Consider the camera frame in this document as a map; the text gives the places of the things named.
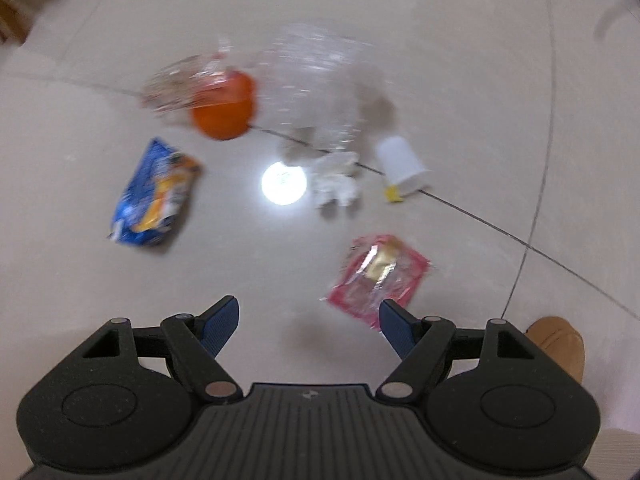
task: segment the orange round object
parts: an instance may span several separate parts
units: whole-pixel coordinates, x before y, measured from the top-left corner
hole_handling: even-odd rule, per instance
[[[231,72],[218,88],[202,92],[198,100],[211,104],[191,109],[196,126],[218,140],[235,139],[249,129],[255,111],[255,83],[244,72]]]

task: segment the tan slipper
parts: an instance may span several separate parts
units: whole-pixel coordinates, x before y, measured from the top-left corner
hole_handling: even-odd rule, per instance
[[[545,354],[579,383],[584,373],[584,342],[580,333],[561,317],[543,317],[525,332]]]

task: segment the tile floor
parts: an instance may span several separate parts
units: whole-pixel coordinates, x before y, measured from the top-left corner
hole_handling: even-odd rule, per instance
[[[334,20],[380,46],[389,101],[370,141],[404,132],[433,170],[400,205],[358,176],[359,205],[268,202],[282,139],[217,143],[141,110],[156,69],[219,33],[255,52],[287,22]],[[584,335],[605,426],[640,431],[640,7],[636,0],[51,0],[27,43],[0,48],[0,476],[28,467],[25,391],[114,316],[155,324],[223,294],[241,324],[220,361],[252,381],[362,381],[397,362],[382,337],[319,301],[351,238],[393,232],[432,258],[411,311],[524,330],[546,314]],[[184,228],[161,251],[105,239],[155,135],[204,163]],[[376,161],[364,149],[364,163]]]

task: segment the white cup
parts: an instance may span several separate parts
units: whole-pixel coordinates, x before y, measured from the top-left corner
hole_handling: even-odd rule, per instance
[[[427,168],[415,155],[409,143],[399,136],[387,137],[376,145],[376,156],[390,186],[396,186],[400,196],[408,195],[427,185]]]

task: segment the blue and yellow package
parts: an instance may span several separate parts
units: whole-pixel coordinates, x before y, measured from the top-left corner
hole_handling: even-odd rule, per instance
[[[171,230],[199,164],[156,137],[120,197],[109,238],[155,245]]]

